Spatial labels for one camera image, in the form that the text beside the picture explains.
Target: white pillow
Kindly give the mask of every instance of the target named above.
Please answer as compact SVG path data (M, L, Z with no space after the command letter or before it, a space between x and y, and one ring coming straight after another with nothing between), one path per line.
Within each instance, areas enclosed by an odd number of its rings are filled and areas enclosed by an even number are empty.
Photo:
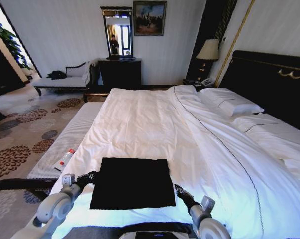
M237 117L232 124L300 180L300 130L269 114Z
M85 64L85 70L84 73L82 75L82 80L83 82L87 85L90 81L90 62L87 62Z
M83 76L86 70L86 62L82 63L79 66L66 66L66 75L67 76Z
M201 90L228 116L251 115L264 111L259 105L226 88L206 88Z

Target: mirror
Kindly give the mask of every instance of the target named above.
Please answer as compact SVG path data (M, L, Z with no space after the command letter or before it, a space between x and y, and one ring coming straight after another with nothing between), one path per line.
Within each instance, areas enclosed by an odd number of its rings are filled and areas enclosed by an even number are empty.
M102 6L110 58L133 57L132 8Z

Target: chaise lounge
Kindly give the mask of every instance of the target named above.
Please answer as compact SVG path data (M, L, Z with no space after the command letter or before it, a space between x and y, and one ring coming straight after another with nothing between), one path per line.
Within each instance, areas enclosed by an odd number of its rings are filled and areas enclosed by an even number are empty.
M39 95L41 88L46 89L89 89L99 78L100 72L98 60L85 62L79 66L66 67L65 79L52 80L51 78L40 78L32 82L33 87Z

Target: painting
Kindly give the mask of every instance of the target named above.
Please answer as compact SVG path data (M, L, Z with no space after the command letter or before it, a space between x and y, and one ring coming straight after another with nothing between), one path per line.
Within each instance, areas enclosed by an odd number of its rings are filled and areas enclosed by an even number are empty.
M163 36L166 1L134 1L134 35Z

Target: black dresser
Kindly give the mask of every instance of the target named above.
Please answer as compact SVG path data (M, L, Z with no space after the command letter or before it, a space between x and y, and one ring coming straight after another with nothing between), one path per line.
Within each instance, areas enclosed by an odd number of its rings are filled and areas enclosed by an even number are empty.
M141 86L141 59L100 59L103 84L107 88L139 89Z

